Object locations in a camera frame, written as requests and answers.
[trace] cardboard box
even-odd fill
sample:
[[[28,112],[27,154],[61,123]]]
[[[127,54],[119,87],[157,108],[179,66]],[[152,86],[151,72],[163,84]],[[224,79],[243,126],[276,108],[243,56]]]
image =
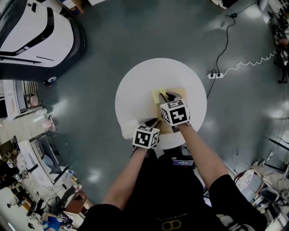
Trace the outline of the cardboard box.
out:
[[[82,0],[58,0],[73,16],[83,14]]]

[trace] gold logo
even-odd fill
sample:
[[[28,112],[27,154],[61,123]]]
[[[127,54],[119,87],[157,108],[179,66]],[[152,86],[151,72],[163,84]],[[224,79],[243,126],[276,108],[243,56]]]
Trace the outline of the gold logo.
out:
[[[165,222],[162,224],[162,230],[164,231],[170,231],[170,230],[175,230],[181,228],[182,223],[180,220],[174,220],[171,222]]]

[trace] wall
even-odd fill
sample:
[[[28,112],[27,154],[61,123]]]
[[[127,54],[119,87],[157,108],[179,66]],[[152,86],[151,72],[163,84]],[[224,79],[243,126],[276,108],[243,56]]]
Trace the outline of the wall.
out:
[[[0,79],[0,97],[4,95],[3,80]]]
[[[7,203],[13,198],[13,193],[10,189],[4,188],[0,190],[0,214],[9,222],[16,231],[31,231],[28,227],[27,210],[23,207],[8,208]],[[35,231],[43,231],[42,227],[35,226]]]

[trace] power strip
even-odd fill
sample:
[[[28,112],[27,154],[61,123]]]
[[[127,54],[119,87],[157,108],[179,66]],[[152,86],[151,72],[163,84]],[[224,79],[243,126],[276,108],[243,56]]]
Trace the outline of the power strip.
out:
[[[208,74],[208,79],[221,79],[224,77],[224,74],[223,73],[220,73],[220,76],[218,76],[218,74]]]

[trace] white round table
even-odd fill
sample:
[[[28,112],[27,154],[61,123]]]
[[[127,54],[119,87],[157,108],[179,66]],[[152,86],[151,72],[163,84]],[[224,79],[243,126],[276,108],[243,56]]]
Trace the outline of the white round table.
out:
[[[190,124],[198,131],[207,110],[204,86],[195,72],[183,63],[165,58],[144,61],[132,68],[118,86],[115,109],[122,135],[131,139],[140,121],[156,118],[152,90],[185,88]],[[185,143],[181,132],[159,136],[157,149],[171,149]]]

